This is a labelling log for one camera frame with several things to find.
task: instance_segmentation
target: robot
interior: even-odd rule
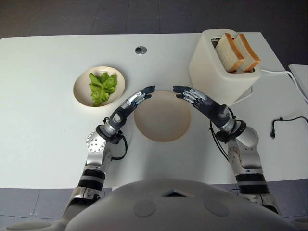
[[[197,181],[156,179],[124,185],[100,200],[111,161],[124,157],[112,157],[110,145],[120,142],[120,129],[127,117],[154,91],[155,86],[150,86],[130,96],[87,137],[84,170],[61,220],[28,221],[3,230],[295,230],[280,216],[274,196],[269,193],[257,151],[256,131],[236,120],[233,113],[230,116],[226,105],[186,86],[174,86],[173,91],[220,130],[215,136],[228,144],[226,158],[235,174],[239,196]]]

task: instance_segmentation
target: white cord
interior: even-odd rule
[[[261,69],[261,71],[264,71],[264,72],[267,72],[267,73],[272,73],[272,74],[289,74],[291,76],[291,79],[294,82],[296,88],[298,89],[299,93],[302,95],[304,100],[308,103],[307,97],[300,90],[300,88],[299,88],[299,86],[297,84],[297,81],[295,80],[294,75],[292,74],[292,72],[290,72],[290,71],[268,71],[268,70],[263,70],[263,69]]]

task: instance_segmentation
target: gray floor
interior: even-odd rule
[[[307,12],[306,0],[0,0],[0,38],[230,28],[262,32],[287,68],[308,64]],[[234,184],[218,187],[237,193]],[[308,179],[269,182],[269,189],[287,220],[307,216]],[[0,189],[0,227],[60,218],[71,191]]]

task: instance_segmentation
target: black power cord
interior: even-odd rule
[[[276,121],[281,121],[281,122],[284,122],[284,121],[293,121],[293,120],[300,119],[300,118],[306,120],[306,122],[307,122],[307,124],[308,124],[308,119],[305,118],[305,117],[303,117],[303,116],[299,116],[299,117],[296,117],[296,118],[293,118],[293,119],[284,119],[284,118],[280,117],[279,119],[273,120],[273,121],[271,122],[270,137],[271,137],[272,139],[274,139],[274,138],[276,137],[276,134],[275,134],[275,122],[276,122]]]
[[[235,115],[233,113],[233,111],[228,107],[230,113],[231,113],[231,116],[233,119],[235,119]],[[220,150],[221,154],[226,158],[226,160],[229,162],[229,159],[228,159],[228,155],[227,153],[225,152],[225,150],[223,150],[223,147],[221,146],[219,140],[217,139],[216,135],[215,135],[215,132],[213,130],[213,124],[212,124],[212,121],[210,120],[210,130],[211,130],[211,134],[212,134],[212,137],[213,137],[213,140],[216,144],[216,146],[218,147],[218,149]]]
[[[107,120],[109,118],[108,117],[105,117],[105,119],[103,120],[103,123],[107,123]],[[123,156],[120,156],[120,157],[114,157],[112,156],[111,157],[111,160],[122,160],[125,156],[126,156],[126,153],[127,153],[127,149],[128,149],[128,144],[127,144],[127,140],[125,138],[124,135],[122,135],[123,133],[121,131],[118,131],[117,135],[119,135],[117,138],[116,138],[116,143],[115,144],[118,144],[120,140],[123,140],[124,141],[124,144],[125,144],[125,152],[124,152],[124,155]]]

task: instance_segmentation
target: plug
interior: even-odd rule
[[[275,139],[275,129],[273,129],[271,132],[270,132],[270,137],[272,138],[272,139]]]

